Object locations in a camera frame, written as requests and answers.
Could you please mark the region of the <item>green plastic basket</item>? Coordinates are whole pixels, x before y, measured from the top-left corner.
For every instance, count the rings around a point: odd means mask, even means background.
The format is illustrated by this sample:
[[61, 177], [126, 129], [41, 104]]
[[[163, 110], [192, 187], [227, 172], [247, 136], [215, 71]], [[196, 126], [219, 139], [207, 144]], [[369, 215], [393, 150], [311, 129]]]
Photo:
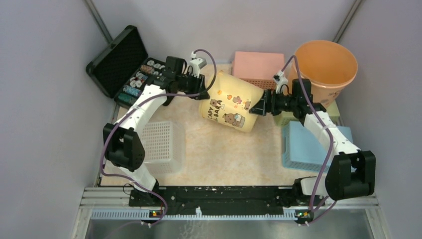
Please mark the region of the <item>green plastic basket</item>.
[[[336, 101], [332, 102], [328, 108], [326, 109], [327, 113], [330, 116], [330, 119], [334, 122], [334, 123], [338, 123], [339, 119], [340, 119], [340, 111], [338, 109], [337, 103]], [[285, 125], [287, 125], [290, 121], [298, 121], [292, 112], [281, 112], [279, 115], [277, 116], [273, 116], [274, 119], [274, 123], [277, 126], [280, 127], [284, 127]]]

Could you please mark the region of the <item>yellow capybara bucket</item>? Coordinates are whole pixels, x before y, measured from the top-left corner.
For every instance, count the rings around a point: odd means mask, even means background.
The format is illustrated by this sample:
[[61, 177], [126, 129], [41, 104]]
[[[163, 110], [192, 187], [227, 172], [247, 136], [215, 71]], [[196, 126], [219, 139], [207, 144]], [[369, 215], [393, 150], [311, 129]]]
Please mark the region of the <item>yellow capybara bucket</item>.
[[263, 96], [262, 88], [219, 71], [208, 94], [210, 98], [199, 104], [203, 118], [242, 132], [251, 132], [258, 116], [249, 110]]

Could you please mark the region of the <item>pink plastic basket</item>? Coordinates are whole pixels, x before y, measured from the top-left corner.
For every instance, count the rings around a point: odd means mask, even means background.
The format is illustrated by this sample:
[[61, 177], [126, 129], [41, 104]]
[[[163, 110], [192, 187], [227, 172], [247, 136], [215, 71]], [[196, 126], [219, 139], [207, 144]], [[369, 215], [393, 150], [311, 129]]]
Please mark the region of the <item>pink plastic basket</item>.
[[231, 74], [264, 90], [273, 89], [273, 76], [285, 65], [282, 53], [236, 51]]

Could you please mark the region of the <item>blue plastic basket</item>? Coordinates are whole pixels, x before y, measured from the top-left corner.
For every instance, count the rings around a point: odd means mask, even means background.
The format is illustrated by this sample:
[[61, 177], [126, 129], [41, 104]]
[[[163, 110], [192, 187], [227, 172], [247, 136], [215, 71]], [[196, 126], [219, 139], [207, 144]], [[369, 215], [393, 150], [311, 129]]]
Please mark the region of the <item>blue plastic basket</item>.
[[327, 155], [316, 137], [298, 121], [291, 121], [282, 128], [282, 165], [285, 168], [320, 172]]

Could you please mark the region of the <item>white perforated plastic basket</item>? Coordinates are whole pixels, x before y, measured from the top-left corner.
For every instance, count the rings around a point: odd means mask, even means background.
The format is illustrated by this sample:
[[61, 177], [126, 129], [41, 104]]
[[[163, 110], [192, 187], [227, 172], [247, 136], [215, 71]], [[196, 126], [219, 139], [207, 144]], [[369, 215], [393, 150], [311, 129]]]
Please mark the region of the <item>white perforated plastic basket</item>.
[[130, 117], [112, 135], [105, 158], [122, 173], [139, 173], [145, 166], [151, 175], [160, 176], [178, 173], [185, 154], [185, 130], [181, 124], [137, 122]]

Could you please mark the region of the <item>orange capybara bucket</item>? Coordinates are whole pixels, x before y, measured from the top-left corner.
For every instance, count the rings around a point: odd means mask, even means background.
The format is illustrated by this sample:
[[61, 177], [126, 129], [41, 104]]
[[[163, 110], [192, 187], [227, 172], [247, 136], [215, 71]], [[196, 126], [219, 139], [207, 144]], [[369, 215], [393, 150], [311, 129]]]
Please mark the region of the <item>orange capybara bucket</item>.
[[302, 78], [309, 79], [313, 102], [328, 108], [356, 77], [358, 63], [344, 46], [327, 40], [308, 41], [297, 48]]

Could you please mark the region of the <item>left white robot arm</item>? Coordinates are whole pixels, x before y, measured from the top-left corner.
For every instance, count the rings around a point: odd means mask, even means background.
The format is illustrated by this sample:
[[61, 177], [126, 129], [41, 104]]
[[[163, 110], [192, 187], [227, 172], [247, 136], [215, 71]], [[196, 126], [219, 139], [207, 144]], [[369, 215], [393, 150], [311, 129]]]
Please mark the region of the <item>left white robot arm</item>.
[[189, 62], [168, 56], [157, 74], [151, 74], [142, 82], [140, 96], [127, 113], [103, 127], [104, 147], [100, 162], [107, 160], [118, 167], [123, 172], [120, 177], [128, 179], [141, 191], [140, 198], [148, 206], [158, 203], [160, 193], [154, 189], [157, 180], [144, 164], [146, 152], [140, 136], [154, 113], [161, 106], [169, 105], [174, 97], [209, 98], [205, 77], [201, 74], [206, 64], [205, 59], [195, 54]]

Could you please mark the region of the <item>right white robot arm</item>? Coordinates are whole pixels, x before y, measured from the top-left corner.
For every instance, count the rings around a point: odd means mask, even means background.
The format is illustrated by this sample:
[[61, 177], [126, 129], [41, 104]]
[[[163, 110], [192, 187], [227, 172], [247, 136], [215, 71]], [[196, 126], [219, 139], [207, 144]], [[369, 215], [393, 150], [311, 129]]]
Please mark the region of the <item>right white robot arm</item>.
[[299, 179], [299, 187], [292, 191], [293, 201], [305, 205], [316, 195], [335, 201], [372, 195], [375, 191], [375, 155], [370, 150], [361, 150], [343, 135], [325, 107], [312, 101], [311, 88], [309, 79], [294, 79], [290, 94], [265, 90], [249, 110], [259, 116], [292, 112], [326, 150], [318, 176]]

